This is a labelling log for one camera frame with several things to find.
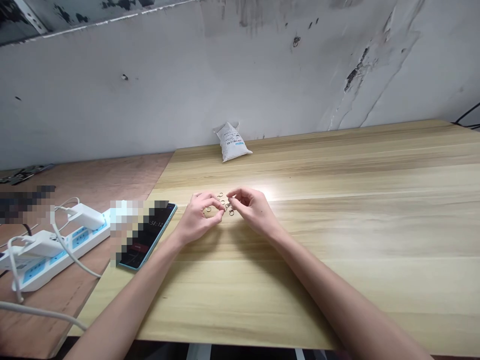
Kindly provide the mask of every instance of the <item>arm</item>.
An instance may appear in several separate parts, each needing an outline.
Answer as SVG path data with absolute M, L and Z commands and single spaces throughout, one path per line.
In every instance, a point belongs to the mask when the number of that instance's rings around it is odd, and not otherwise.
M 242 187 L 227 197 L 250 227 L 280 253 L 354 358 L 432 359 L 387 315 L 295 241 L 262 192 Z
M 219 212 L 205 218 L 203 210 L 209 206 L 215 206 Z M 183 246 L 220 223 L 224 212 L 224 206 L 212 193 L 194 194 L 175 230 L 101 312 L 65 359 L 123 359 L 175 257 Z

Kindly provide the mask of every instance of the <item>pixelated area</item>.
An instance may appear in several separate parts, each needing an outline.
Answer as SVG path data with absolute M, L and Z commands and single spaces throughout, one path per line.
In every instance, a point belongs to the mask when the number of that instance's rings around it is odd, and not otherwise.
M 110 202 L 110 265 L 116 267 L 122 254 L 135 243 L 156 209 L 165 209 L 168 200 L 121 200 Z
M 0 224 L 39 224 L 52 206 L 53 185 L 0 192 Z

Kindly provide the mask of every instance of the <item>small bag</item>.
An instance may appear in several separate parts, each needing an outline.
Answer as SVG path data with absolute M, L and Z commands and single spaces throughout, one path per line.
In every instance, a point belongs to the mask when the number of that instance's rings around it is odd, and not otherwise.
M 223 156 L 223 162 L 238 158 L 245 154 L 251 154 L 252 152 L 247 149 L 244 140 L 237 131 L 238 125 L 233 127 L 227 121 L 225 125 L 217 127 L 213 130 L 214 133 L 220 139 L 221 154 Z

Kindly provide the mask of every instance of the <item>smartphone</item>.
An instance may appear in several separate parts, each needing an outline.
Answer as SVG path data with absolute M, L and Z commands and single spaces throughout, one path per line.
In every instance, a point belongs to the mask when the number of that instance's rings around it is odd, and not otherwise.
M 127 245 L 126 252 L 120 254 L 121 259 L 118 264 L 139 270 L 150 257 L 175 211 L 177 211 L 177 205 L 172 203 L 165 208 L 155 208 L 154 214 L 148 217 L 148 222 L 139 226 L 137 237 L 131 239 L 131 245 Z

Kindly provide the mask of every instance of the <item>wooden table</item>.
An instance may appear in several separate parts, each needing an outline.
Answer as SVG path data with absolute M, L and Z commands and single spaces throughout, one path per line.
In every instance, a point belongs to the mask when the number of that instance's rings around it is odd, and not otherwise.
M 20 185 L 0 185 L 0 191 L 34 191 L 37 185 L 55 185 L 55 193 L 51 195 L 56 205 L 76 196 L 82 203 L 104 212 L 112 200 L 145 200 L 171 156 L 171 153 L 153 154 L 61 164 Z M 12 171 L 2 171 L 0 178 L 11 174 Z M 65 224 L 67 215 L 59 211 L 56 221 L 59 226 Z M 67 235 L 77 228 L 78 224 L 70 223 L 62 233 Z M 52 231 L 52 227 L 43 220 L 33 233 L 39 230 Z M 0 244 L 24 231 L 22 225 L 0 226 Z M 81 261 L 101 274 L 109 263 L 110 253 L 107 239 L 82 256 Z M 0 278 L 1 301 L 16 302 L 12 281 L 10 272 Z M 41 289 L 23 293 L 23 304 L 76 317 L 97 282 L 97 278 L 72 264 Z M 63 344 L 70 327 L 70 323 L 54 318 L 0 310 L 0 356 L 49 359 Z
M 432 354 L 480 356 L 480 135 L 438 120 L 177 150 L 149 199 L 239 185 Z M 91 324 L 132 278 L 108 267 Z M 72 328 L 71 335 L 81 332 Z M 338 340 L 295 276 L 238 213 L 174 262 L 138 339 L 331 349 Z

